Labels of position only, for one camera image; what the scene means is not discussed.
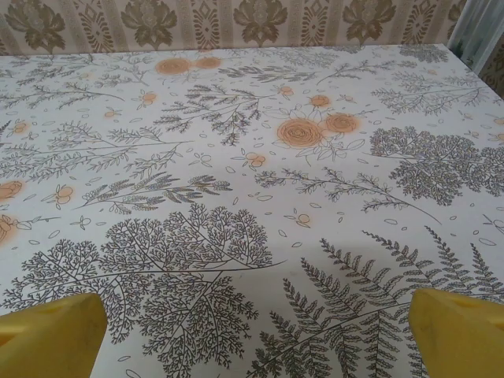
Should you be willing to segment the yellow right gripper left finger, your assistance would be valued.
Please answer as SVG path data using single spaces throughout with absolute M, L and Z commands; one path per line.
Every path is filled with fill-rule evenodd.
M 97 294 L 0 316 L 0 378 L 90 378 L 107 328 Z

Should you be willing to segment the white floral tablecloth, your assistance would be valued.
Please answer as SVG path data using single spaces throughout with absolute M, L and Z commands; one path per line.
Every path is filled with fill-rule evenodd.
M 428 378 L 504 303 L 504 100 L 442 45 L 0 57 L 0 316 L 100 295 L 93 378 Z

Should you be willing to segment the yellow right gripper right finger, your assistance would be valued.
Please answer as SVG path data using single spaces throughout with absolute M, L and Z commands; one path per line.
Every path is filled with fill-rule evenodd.
M 504 305 L 418 289 L 409 326 L 430 378 L 504 378 Z

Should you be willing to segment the aluminium frame post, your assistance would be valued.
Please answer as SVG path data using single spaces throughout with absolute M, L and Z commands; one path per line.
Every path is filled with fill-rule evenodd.
M 447 44 L 447 48 L 468 68 L 472 68 L 473 65 L 473 58 L 469 56 L 469 43 L 483 19 L 490 1 L 466 0 Z

